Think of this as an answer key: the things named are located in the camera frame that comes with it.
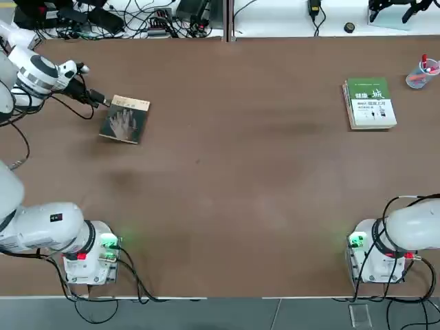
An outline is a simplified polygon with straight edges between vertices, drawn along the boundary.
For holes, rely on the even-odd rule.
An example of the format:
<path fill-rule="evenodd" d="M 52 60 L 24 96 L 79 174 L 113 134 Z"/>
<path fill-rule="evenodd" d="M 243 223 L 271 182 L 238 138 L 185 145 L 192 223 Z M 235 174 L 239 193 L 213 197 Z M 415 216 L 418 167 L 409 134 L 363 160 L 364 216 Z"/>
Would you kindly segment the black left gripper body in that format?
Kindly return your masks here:
<path fill-rule="evenodd" d="M 90 97 L 90 93 L 82 81 L 77 78 L 72 78 L 67 85 L 67 96 L 72 100 L 76 100 L 79 103 L 86 105 L 94 105 L 93 100 Z"/>

